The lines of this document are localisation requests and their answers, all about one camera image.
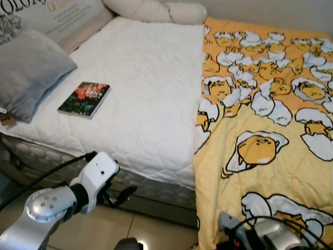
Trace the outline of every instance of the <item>tile floor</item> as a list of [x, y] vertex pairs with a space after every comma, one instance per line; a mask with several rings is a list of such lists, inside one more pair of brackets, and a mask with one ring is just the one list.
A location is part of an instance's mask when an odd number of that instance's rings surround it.
[[[0, 212], [0, 234], [21, 214], [25, 197]], [[198, 241], [196, 230], [142, 215], [98, 206], [78, 214], [50, 237], [48, 250], [113, 250], [119, 240], [135, 237], [145, 250], [187, 250]]]

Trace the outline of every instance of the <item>white mattress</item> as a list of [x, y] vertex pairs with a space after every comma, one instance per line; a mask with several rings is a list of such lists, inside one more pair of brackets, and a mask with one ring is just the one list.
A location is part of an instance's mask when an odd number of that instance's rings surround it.
[[[203, 26], [115, 18], [70, 56], [78, 68], [38, 105], [32, 122], [0, 132], [74, 156], [105, 151], [149, 179], [194, 188]], [[83, 81], [111, 85], [92, 120], [57, 108]]]

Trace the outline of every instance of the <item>book cover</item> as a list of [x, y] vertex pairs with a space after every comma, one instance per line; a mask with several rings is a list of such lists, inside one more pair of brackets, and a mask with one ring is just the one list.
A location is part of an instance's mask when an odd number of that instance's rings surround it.
[[82, 82], [58, 111], [91, 119], [109, 90], [107, 84]]

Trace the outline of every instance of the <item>cartoon egg print blanket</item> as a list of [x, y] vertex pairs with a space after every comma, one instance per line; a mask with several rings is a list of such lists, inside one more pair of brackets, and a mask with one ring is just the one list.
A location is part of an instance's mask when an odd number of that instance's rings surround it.
[[304, 228], [331, 244], [332, 38], [208, 18], [202, 62], [199, 248], [223, 240], [221, 211], [293, 220], [311, 244], [320, 247]]

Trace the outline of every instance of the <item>white bolster pillow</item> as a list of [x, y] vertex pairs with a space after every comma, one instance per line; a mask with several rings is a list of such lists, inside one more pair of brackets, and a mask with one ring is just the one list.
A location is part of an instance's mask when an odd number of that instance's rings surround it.
[[145, 22], [203, 24], [207, 11], [201, 4], [166, 3], [157, 0], [104, 0], [104, 4], [120, 16]]

